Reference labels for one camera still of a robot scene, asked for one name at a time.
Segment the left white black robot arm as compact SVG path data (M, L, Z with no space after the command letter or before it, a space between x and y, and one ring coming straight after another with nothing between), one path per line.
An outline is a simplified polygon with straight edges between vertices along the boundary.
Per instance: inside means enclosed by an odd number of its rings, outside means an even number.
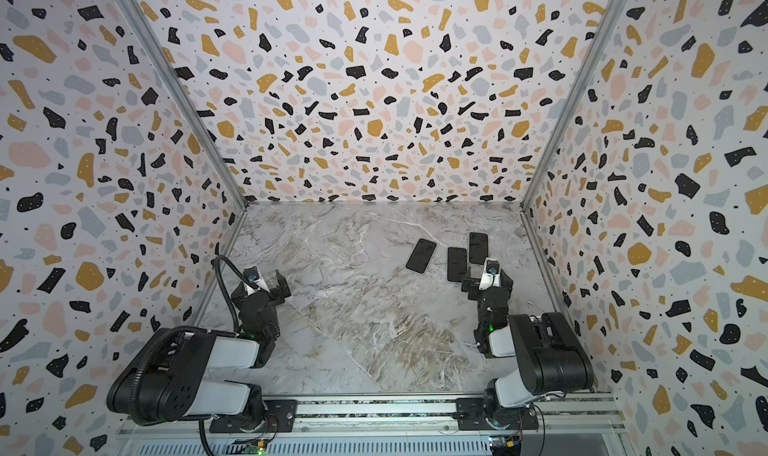
M246 269L229 296L236 330L158 329L110 387L108 410L139 426L221 418L237 431L260 428L270 419L260 386L209 374L264 367L281 334L277 308L290 295L280 272Z

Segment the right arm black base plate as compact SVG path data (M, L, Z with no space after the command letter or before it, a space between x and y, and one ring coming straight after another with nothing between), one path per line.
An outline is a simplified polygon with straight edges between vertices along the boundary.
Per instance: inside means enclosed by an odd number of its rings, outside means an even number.
M534 410L504 408L487 397L458 398L453 418L462 431L527 431L539 428Z

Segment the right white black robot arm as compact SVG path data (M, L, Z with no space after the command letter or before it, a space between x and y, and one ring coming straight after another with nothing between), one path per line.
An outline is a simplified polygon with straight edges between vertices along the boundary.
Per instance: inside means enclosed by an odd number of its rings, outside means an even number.
M516 368L488 383L482 414L490 426L521 422L519 412L548 397L588 390L594 370L578 337L559 312L511 314L512 281L496 268L467 275L462 291L476 303L475 346L488 359L513 359Z

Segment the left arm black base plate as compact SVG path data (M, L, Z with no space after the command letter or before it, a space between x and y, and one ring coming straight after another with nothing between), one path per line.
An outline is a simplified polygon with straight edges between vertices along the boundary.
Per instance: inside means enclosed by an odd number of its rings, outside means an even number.
M266 399L253 407L247 407L239 415L214 419L208 430L213 434L238 436L290 433L297 416L297 407L296 399Z

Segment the purple phone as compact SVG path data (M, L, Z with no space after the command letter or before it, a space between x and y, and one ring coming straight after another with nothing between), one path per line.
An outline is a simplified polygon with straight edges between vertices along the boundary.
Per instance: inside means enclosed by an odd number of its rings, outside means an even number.
M420 238L408 258L406 268L410 271L423 274L431 261L436 247L437 244L435 242Z

